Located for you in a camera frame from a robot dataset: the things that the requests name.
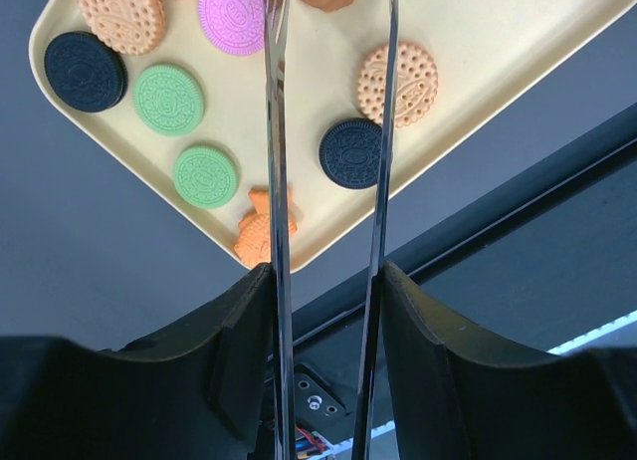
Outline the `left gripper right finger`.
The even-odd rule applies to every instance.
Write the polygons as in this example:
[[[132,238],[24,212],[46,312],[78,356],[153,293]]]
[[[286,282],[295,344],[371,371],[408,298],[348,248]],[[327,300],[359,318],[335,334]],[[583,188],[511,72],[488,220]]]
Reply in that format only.
[[[351,455],[369,456],[376,360],[409,459],[632,459],[636,352],[553,355],[499,336],[427,296],[385,259],[399,0],[389,0],[382,142]]]

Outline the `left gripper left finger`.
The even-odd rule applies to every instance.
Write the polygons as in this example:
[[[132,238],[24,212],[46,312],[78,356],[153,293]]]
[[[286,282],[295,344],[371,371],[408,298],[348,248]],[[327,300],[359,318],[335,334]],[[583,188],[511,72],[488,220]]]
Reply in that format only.
[[[54,337],[1,342],[5,459],[244,459],[275,368],[274,455],[296,455],[285,130],[290,0],[265,2],[272,260],[122,351]]]

